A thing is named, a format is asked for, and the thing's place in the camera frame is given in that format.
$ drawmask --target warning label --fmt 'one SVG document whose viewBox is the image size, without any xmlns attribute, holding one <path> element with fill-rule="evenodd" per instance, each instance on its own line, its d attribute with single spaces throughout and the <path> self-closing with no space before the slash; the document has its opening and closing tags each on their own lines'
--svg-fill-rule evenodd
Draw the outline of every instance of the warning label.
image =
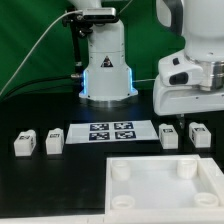
<svg viewBox="0 0 224 224">
<path fill-rule="evenodd" d="M 111 63 L 111 60 L 108 56 L 103 61 L 103 64 L 101 65 L 102 68 L 112 68 L 114 67 L 113 64 Z"/>
</svg>

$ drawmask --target wire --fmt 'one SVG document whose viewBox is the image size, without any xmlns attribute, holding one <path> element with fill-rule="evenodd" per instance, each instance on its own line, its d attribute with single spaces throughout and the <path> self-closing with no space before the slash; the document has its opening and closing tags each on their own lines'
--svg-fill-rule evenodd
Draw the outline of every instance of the wire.
<svg viewBox="0 0 224 224">
<path fill-rule="evenodd" d="M 63 87 L 73 87 L 74 85 L 59 85 L 59 86 L 53 86 L 53 87 L 47 87 L 47 88 L 40 88 L 40 89 L 35 89 L 35 90 L 31 90 L 31 91 L 27 91 L 27 92 L 22 92 L 22 93 L 18 93 L 18 94 L 15 94 L 15 95 L 12 95 L 12 96 L 9 96 L 7 98 L 4 98 L 4 100 L 1 101 L 2 102 L 5 102 L 15 96 L 19 96 L 19 95 L 26 95 L 26 94 L 29 94 L 29 93 L 34 93 L 34 92 L 39 92 L 39 91 L 46 91 L 46 90 L 50 90 L 50 89 L 57 89 L 57 88 L 63 88 Z"/>
<path fill-rule="evenodd" d="M 131 0 L 130 2 L 127 3 L 127 5 L 119 12 L 118 15 L 120 15 L 122 12 L 124 12 L 124 10 L 126 10 L 130 5 L 131 3 L 133 2 L 134 0 Z"/>
<path fill-rule="evenodd" d="M 143 80 L 135 80 L 133 82 L 153 82 L 155 79 L 143 79 Z"/>
<path fill-rule="evenodd" d="M 30 86 L 30 85 L 34 85 L 34 84 L 37 84 L 37 83 L 41 83 L 41 82 L 51 82 L 51 81 L 58 81 L 58 80 L 63 80 L 63 79 L 71 79 L 71 76 L 59 76 L 59 77 L 52 77 L 52 78 L 44 78 L 44 79 L 36 79 L 36 80 L 32 80 L 32 81 L 28 81 L 28 82 L 25 82 L 19 86 L 16 86 L 15 88 L 13 88 L 12 90 L 10 90 L 9 92 L 7 92 L 5 94 L 5 96 L 3 97 L 3 100 L 4 98 L 7 98 L 9 97 L 10 95 L 12 95 L 14 92 L 24 88 L 24 87 L 27 87 L 27 86 Z"/>
<path fill-rule="evenodd" d="M 24 60 L 22 61 L 22 63 L 20 64 L 20 66 L 17 68 L 17 70 L 15 71 L 15 73 L 12 75 L 12 77 L 9 79 L 9 81 L 5 84 L 5 86 L 2 88 L 1 92 L 0 92 L 0 98 L 3 95 L 5 89 L 10 85 L 10 83 L 13 81 L 13 79 L 16 77 L 16 75 L 19 73 L 19 71 L 21 70 L 21 68 L 24 66 L 24 64 L 26 63 L 26 61 L 28 60 L 28 58 L 31 56 L 31 54 L 33 53 L 33 51 L 36 49 L 36 47 L 38 46 L 38 44 L 42 41 L 42 39 L 45 37 L 45 35 L 48 33 L 48 31 L 62 18 L 68 16 L 68 15 L 72 15 L 72 14 L 77 14 L 80 13 L 80 11 L 73 11 L 73 12 L 68 12 L 65 13 L 64 15 L 58 17 L 47 29 L 46 31 L 42 34 L 42 36 L 38 39 L 38 41 L 34 44 L 34 46 L 31 48 L 30 52 L 27 54 L 27 56 L 24 58 Z"/>
</svg>

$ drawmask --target sticker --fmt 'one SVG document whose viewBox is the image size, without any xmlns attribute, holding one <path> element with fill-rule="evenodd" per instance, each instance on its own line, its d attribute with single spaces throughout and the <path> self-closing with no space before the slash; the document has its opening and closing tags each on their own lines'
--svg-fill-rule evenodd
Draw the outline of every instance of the sticker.
<svg viewBox="0 0 224 224">
<path fill-rule="evenodd" d="M 59 136 L 60 136 L 59 134 L 51 134 L 50 138 L 59 138 Z"/>
<path fill-rule="evenodd" d="M 195 130 L 195 131 L 205 131 L 204 128 L 195 128 L 194 130 Z"/>
<path fill-rule="evenodd" d="M 110 140 L 109 132 L 90 133 L 89 141 Z"/>
<path fill-rule="evenodd" d="M 19 140 L 27 140 L 29 138 L 30 138 L 30 136 L 20 136 Z"/>
<path fill-rule="evenodd" d="M 173 130 L 172 130 L 172 129 L 163 129 L 163 132 L 164 132 L 164 133 L 172 133 Z"/>
<path fill-rule="evenodd" d="M 115 132 L 116 139 L 135 139 L 136 134 L 134 131 L 119 131 Z"/>
<path fill-rule="evenodd" d="M 111 60 L 108 56 L 103 61 L 103 64 L 101 65 L 102 68 L 112 68 L 114 67 L 113 64 L 111 63 Z"/>
<path fill-rule="evenodd" d="M 134 129 L 132 122 L 121 122 L 121 123 L 114 123 L 115 130 L 127 130 L 127 129 Z"/>
<path fill-rule="evenodd" d="M 90 124 L 90 131 L 108 131 L 109 124 Z"/>
</svg>

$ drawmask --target black cable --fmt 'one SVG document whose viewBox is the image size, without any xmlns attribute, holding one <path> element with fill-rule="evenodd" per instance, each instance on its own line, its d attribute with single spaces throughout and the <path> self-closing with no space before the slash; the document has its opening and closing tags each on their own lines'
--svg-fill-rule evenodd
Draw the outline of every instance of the black cable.
<svg viewBox="0 0 224 224">
<path fill-rule="evenodd" d="M 18 90 L 20 90 L 20 89 L 22 89 L 24 87 L 27 87 L 27 86 L 30 86 L 30 85 L 34 85 L 34 84 L 37 84 L 37 83 L 41 83 L 41 82 L 58 81 L 58 80 L 63 80 L 63 79 L 71 79 L 71 76 L 70 75 L 58 76 L 58 77 L 44 78 L 44 79 L 36 79 L 36 80 L 32 80 L 32 81 L 25 82 L 23 84 L 20 84 L 20 85 L 16 86 L 15 88 L 11 89 L 9 92 L 7 92 L 5 94 L 5 96 L 3 97 L 3 100 L 5 98 L 8 98 L 14 92 L 16 92 L 16 91 L 18 91 Z"/>
<path fill-rule="evenodd" d="M 19 96 L 19 95 L 26 95 L 26 94 L 29 94 L 29 93 L 34 93 L 34 92 L 38 92 L 38 91 L 46 91 L 46 90 L 50 90 L 50 89 L 56 89 L 56 88 L 62 88 L 62 87 L 74 87 L 74 85 L 59 85 L 59 86 L 53 86 L 53 87 L 47 87 L 47 88 L 40 88 L 40 89 L 35 89 L 35 90 L 31 90 L 31 91 L 26 91 L 26 92 L 22 92 L 22 93 L 18 93 L 18 94 L 15 94 L 15 95 L 12 95 L 12 96 L 9 96 L 7 98 L 4 98 L 2 102 L 5 102 L 15 96 Z"/>
</svg>

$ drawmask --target blue led light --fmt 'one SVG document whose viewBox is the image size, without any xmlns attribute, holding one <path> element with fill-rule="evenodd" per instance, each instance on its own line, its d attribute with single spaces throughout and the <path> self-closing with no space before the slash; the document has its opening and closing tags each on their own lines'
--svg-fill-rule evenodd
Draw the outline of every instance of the blue led light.
<svg viewBox="0 0 224 224">
<path fill-rule="evenodd" d="M 86 95 L 86 71 L 83 72 L 83 94 Z"/>
<path fill-rule="evenodd" d="M 135 92 L 135 89 L 133 87 L 133 72 L 132 69 L 129 70 L 129 75 L 130 75 L 130 86 L 131 86 L 131 92 Z"/>
</svg>

